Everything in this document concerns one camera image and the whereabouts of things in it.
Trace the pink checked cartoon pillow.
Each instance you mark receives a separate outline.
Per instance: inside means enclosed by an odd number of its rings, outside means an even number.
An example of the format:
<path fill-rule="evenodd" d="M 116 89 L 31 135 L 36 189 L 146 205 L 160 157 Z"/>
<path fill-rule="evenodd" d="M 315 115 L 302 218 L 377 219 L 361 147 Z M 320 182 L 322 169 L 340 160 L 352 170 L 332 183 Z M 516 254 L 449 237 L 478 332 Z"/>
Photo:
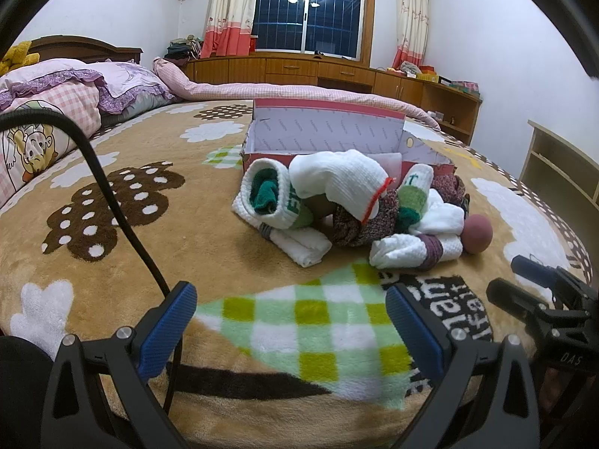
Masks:
<path fill-rule="evenodd" d="M 51 110 L 80 127 L 89 137 L 100 129 L 100 93 L 92 83 L 69 80 L 38 94 L 17 97 L 13 110 Z M 19 126 L 1 134 L 1 202 L 19 190 L 75 148 L 61 130 L 48 124 Z"/>

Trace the floral curtain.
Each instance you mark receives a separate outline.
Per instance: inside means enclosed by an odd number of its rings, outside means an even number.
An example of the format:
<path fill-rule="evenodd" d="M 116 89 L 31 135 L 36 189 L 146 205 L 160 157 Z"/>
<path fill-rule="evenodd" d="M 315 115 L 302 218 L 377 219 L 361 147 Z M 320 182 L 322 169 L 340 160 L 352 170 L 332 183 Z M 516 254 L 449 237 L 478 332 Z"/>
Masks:
<path fill-rule="evenodd" d="M 429 0 L 397 0 L 397 51 L 392 67 L 422 63 L 428 44 Z"/>
<path fill-rule="evenodd" d="M 255 8 L 256 0 L 210 0 L 200 58 L 248 56 Z"/>

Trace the left floral curtain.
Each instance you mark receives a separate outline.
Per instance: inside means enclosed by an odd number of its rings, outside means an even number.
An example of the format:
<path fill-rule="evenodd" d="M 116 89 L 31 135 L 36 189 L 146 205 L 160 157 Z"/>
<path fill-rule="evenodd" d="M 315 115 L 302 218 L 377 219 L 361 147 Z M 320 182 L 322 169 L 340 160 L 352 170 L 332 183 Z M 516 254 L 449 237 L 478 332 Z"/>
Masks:
<path fill-rule="evenodd" d="M 256 0 L 210 0 L 200 58 L 248 56 L 255 8 Z"/>

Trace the light wooden shelf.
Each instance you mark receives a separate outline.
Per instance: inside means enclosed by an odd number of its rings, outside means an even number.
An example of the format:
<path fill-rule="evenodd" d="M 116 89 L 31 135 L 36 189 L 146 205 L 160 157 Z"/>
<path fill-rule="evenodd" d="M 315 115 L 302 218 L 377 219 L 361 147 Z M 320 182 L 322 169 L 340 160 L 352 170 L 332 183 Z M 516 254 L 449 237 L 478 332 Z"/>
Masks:
<path fill-rule="evenodd" d="M 555 132 L 529 120 L 532 138 L 520 180 L 598 254 L 598 163 Z"/>

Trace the pink soft ball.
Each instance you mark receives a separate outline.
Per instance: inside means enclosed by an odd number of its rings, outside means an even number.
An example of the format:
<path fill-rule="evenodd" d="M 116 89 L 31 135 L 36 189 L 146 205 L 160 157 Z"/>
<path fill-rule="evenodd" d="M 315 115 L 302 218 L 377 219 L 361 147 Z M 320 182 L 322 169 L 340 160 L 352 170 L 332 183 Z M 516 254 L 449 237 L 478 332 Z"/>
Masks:
<path fill-rule="evenodd" d="M 483 253 L 492 243 L 492 237 L 492 223 L 485 216 L 473 214 L 465 219 L 461 241 L 466 253 Z"/>

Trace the pink rolled quilt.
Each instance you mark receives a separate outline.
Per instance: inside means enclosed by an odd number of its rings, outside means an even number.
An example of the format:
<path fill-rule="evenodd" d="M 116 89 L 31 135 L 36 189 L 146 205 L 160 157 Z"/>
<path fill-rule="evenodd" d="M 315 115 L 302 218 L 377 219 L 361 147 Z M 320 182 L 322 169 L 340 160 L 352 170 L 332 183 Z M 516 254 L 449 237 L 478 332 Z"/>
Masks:
<path fill-rule="evenodd" d="M 378 110 L 393 110 L 418 120 L 425 126 L 441 131 L 440 124 L 420 107 L 402 100 L 376 94 L 357 93 L 329 89 L 315 85 L 279 85 L 269 83 L 208 84 L 191 81 L 174 63 L 164 58 L 155 58 L 152 71 L 167 86 L 172 94 L 182 100 L 253 100 L 254 98 L 292 98 L 293 100 L 324 100 L 330 103 L 349 103 L 375 107 Z"/>

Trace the dark wooden headboard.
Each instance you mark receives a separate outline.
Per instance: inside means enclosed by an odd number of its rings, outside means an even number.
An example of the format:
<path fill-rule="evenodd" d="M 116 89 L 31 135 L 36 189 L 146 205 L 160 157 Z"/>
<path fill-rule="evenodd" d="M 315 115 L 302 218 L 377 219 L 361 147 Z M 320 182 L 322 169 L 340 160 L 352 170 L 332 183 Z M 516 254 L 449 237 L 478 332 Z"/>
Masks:
<path fill-rule="evenodd" d="M 42 61 L 54 58 L 70 58 L 84 63 L 115 62 L 140 63 L 143 51 L 140 48 L 116 47 L 111 44 L 78 36 L 40 37 L 31 42 L 30 53 L 38 53 Z"/>

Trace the white sock with maroon band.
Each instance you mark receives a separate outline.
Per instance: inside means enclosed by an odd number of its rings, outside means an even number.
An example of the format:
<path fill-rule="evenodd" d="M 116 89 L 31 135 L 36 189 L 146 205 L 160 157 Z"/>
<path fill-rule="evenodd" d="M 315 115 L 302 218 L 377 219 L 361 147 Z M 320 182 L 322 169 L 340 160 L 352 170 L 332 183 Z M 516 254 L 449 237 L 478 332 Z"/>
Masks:
<path fill-rule="evenodd" d="M 432 270 L 438 263 L 459 259 L 463 253 L 455 234 L 393 234 L 373 242 L 368 262 L 379 270 Z"/>

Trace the pile of clothes on cabinet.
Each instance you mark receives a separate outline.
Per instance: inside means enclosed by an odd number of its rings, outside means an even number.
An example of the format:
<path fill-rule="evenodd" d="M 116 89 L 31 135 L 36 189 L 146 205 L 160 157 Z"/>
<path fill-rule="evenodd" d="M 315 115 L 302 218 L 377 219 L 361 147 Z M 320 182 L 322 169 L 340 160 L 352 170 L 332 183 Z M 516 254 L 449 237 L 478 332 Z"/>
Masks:
<path fill-rule="evenodd" d="M 172 40 L 167 46 L 164 58 L 171 60 L 196 60 L 200 57 L 203 40 L 189 34 L 185 39 Z"/>

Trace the white sock with red trim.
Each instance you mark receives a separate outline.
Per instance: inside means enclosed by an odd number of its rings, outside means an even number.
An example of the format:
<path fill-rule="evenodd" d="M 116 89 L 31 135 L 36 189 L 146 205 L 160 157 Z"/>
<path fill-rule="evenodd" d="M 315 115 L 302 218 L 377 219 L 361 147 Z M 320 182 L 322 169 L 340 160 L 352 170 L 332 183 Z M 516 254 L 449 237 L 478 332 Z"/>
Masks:
<path fill-rule="evenodd" d="M 379 163 L 354 149 L 297 155 L 288 171 L 298 197 L 324 195 L 362 224 L 377 216 L 379 198 L 393 181 Z"/>

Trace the wooden cabinet run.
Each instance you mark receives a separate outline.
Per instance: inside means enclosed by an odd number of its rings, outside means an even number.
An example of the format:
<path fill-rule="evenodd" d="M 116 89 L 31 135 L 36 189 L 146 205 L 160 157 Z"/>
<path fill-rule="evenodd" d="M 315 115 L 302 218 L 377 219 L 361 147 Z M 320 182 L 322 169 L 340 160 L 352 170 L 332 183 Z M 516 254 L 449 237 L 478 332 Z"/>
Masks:
<path fill-rule="evenodd" d="M 187 63 L 184 73 L 194 82 L 209 84 L 305 84 L 374 93 L 443 115 L 441 129 L 470 144 L 481 99 L 432 81 L 368 68 L 341 58 L 301 57 L 287 53 L 254 53 L 246 57 L 218 57 Z"/>

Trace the red cardboard shoe box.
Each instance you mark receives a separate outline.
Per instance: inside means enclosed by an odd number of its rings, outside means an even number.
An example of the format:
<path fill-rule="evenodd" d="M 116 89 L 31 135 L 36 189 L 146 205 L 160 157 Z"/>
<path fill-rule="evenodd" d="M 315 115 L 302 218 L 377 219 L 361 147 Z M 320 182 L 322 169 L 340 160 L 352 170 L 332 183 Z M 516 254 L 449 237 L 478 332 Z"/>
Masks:
<path fill-rule="evenodd" d="M 438 135 L 405 123 L 406 114 L 352 103 L 294 98 L 259 98 L 241 146 L 247 169 L 259 158 L 284 165 L 297 155 L 355 149 L 378 160 L 389 176 L 402 180 L 416 163 L 432 166 L 436 175 L 453 174 L 451 159 L 426 144 Z"/>

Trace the right floral curtain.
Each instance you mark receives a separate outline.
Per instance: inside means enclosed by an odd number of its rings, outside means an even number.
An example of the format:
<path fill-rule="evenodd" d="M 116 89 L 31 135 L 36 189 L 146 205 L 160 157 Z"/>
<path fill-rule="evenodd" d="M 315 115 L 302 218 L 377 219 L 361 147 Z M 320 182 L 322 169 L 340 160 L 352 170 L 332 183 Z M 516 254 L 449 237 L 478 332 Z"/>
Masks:
<path fill-rule="evenodd" d="M 397 0 L 397 51 L 392 67 L 422 63 L 428 44 L 429 0 Z"/>

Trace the maroon knitted sock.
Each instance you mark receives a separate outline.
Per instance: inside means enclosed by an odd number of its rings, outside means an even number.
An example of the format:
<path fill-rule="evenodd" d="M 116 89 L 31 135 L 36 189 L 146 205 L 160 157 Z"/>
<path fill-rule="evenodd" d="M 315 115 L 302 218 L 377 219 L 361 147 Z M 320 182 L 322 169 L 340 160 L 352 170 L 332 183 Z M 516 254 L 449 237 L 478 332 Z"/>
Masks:
<path fill-rule="evenodd" d="M 385 197 L 379 198 L 379 212 L 365 224 L 337 206 L 332 215 L 331 241 L 337 246 L 360 247 L 390 236 L 395 232 L 398 209 L 395 192 L 386 193 Z"/>
<path fill-rule="evenodd" d="M 465 184 L 460 176 L 455 174 L 435 175 L 432 179 L 432 188 L 435 189 L 445 203 L 463 207 L 469 202 Z"/>

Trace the yellow plush toy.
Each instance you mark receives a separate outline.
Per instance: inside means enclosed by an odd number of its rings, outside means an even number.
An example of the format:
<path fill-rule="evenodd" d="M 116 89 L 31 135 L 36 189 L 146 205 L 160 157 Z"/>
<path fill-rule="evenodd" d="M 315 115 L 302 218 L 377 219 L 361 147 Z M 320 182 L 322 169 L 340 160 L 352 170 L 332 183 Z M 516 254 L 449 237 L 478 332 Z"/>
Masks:
<path fill-rule="evenodd" d="M 0 62 L 0 75 L 3 76 L 8 72 L 37 64 L 40 62 L 39 53 L 30 53 L 31 41 L 23 41 L 11 47 Z"/>

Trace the dark window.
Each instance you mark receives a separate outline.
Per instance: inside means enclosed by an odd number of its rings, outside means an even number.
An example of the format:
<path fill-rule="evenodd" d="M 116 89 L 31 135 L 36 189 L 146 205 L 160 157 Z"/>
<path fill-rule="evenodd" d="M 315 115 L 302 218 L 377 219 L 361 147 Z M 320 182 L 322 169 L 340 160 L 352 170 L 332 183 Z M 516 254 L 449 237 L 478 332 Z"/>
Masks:
<path fill-rule="evenodd" d="M 361 56 L 365 0 L 256 0 L 258 51 Z"/>

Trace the purple frilled pillow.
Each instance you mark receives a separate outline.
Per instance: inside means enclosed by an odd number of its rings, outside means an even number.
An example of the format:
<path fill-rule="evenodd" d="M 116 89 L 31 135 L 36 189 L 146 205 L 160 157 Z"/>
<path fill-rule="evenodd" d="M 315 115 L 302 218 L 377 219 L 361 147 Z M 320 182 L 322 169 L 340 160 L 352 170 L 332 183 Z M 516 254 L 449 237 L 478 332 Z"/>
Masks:
<path fill-rule="evenodd" d="M 2 76 L 1 110 L 7 110 L 16 98 L 39 94 L 70 80 L 93 84 L 100 94 L 98 108 L 105 114 L 121 114 L 139 94 L 159 96 L 166 103 L 180 100 L 154 72 L 139 64 L 87 64 L 76 59 L 54 58 Z"/>

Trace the white green sock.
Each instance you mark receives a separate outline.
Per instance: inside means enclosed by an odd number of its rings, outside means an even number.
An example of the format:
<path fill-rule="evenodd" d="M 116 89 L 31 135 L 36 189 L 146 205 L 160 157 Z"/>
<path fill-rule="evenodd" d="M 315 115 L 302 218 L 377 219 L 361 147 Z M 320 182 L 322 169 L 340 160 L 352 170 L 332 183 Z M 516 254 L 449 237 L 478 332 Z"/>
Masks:
<path fill-rule="evenodd" d="M 298 197 L 289 170 L 279 161 L 255 160 L 241 180 L 241 203 L 248 213 L 275 229 L 300 229 L 314 222 L 314 214 Z"/>
<path fill-rule="evenodd" d="M 433 178 L 432 166 L 422 163 L 414 164 L 404 176 L 397 190 L 397 233 L 406 233 L 412 225 L 420 221 Z"/>

